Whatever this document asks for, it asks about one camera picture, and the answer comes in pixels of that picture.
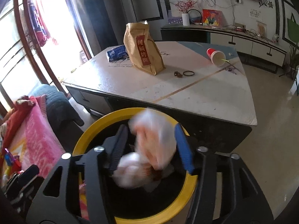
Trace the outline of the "white plastic trash bag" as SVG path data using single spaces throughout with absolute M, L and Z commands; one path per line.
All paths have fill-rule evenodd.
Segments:
M 123 155 L 112 178 L 121 188 L 133 189 L 158 181 L 175 152 L 175 129 L 167 117 L 145 109 L 129 120 L 134 151 Z

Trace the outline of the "pink patterned blanket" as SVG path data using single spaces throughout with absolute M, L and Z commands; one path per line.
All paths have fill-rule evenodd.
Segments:
M 7 148 L 13 156 L 19 156 L 21 170 L 37 165 L 39 176 L 46 178 L 65 153 L 47 119 L 46 96 L 34 97 L 35 106 L 22 122 Z M 1 180 L 9 168 L 1 156 Z

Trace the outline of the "red paper cup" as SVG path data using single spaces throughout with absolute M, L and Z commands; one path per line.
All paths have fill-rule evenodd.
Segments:
M 213 48 L 208 48 L 206 53 L 207 56 L 210 58 L 211 62 L 217 67 L 221 67 L 226 62 L 229 62 L 229 60 L 226 59 L 226 55 L 222 51 Z

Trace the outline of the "white coffee table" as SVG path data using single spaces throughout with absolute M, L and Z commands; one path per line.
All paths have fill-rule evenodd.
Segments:
M 137 69 L 130 60 L 111 63 L 102 51 L 65 79 L 66 88 L 89 111 L 157 109 L 204 146 L 232 152 L 258 124 L 236 50 L 216 45 L 229 60 L 217 67 L 207 56 L 208 43 L 160 41 L 157 47 L 165 65 L 157 75 Z M 175 71 L 183 77 L 174 76 Z

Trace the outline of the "red blanket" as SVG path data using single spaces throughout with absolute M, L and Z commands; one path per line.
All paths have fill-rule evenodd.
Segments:
M 14 108 L 1 120 L 1 156 L 4 156 L 4 149 L 9 147 L 15 133 L 35 104 L 34 96 L 22 96 L 15 101 Z

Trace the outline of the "blue snack packet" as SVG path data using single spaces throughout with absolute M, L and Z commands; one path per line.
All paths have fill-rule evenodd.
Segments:
M 109 62 L 116 62 L 118 60 L 126 60 L 129 58 L 126 47 L 124 45 L 118 46 L 107 51 L 107 59 Z

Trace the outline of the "wooden framed window door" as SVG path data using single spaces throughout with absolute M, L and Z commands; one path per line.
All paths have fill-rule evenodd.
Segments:
M 92 57 L 72 0 L 1 0 L 1 115 L 43 84 L 70 98 L 65 79 Z

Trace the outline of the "round dark ornament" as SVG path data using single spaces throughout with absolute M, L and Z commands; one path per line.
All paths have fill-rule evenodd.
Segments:
M 188 10 L 189 22 L 194 25 L 202 25 L 202 13 L 197 9 Z

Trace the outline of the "white vase red flowers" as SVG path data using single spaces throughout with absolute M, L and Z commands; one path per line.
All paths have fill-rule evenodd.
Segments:
M 182 13 L 183 26 L 189 26 L 188 11 L 194 7 L 197 2 L 195 0 L 178 1 L 174 5 L 178 11 Z

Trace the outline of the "dark blue cushion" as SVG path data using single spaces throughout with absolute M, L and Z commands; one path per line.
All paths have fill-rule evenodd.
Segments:
M 83 126 L 84 121 L 70 104 L 63 92 L 53 85 L 41 84 L 37 86 L 30 96 L 46 96 L 46 112 L 48 122 L 54 133 L 66 122 L 73 121 L 78 126 Z

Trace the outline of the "small dark trinket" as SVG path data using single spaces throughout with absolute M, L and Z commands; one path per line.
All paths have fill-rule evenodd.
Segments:
M 174 72 L 174 76 L 176 76 L 177 78 L 182 78 L 183 77 L 183 75 L 178 71 Z

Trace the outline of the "white black tv cabinet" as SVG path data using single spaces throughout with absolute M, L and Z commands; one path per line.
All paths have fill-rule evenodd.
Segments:
M 287 51 L 247 32 L 213 28 L 203 25 L 165 25 L 161 28 L 163 41 L 190 41 L 231 46 L 244 64 L 277 73 L 283 67 Z

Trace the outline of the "brown paper bag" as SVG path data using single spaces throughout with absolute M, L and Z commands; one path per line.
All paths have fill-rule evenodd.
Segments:
M 151 75 L 165 69 L 160 51 L 150 36 L 150 27 L 145 23 L 128 23 L 124 34 L 124 45 L 132 64 Z

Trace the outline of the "colourful framed picture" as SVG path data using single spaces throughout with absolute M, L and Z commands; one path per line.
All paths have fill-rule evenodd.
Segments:
M 203 9 L 203 25 L 221 27 L 223 13 L 219 10 Z

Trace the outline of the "yellow rimmed black trash bin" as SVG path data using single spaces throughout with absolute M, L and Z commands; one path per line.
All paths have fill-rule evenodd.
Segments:
M 98 119 L 80 137 L 73 154 L 84 154 L 96 143 L 103 144 L 106 137 L 116 133 L 118 126 L 127 124 L 142 110 L 138 107 L 121 109 Z M 108 193 L 108 207 L 114 212 L 117 223 L 167 223 L 188 204 L 196 184 L 197 176 L 175 170 L 151 192 L 143 187 L 120 188 L 111 178 L 104 189 Z

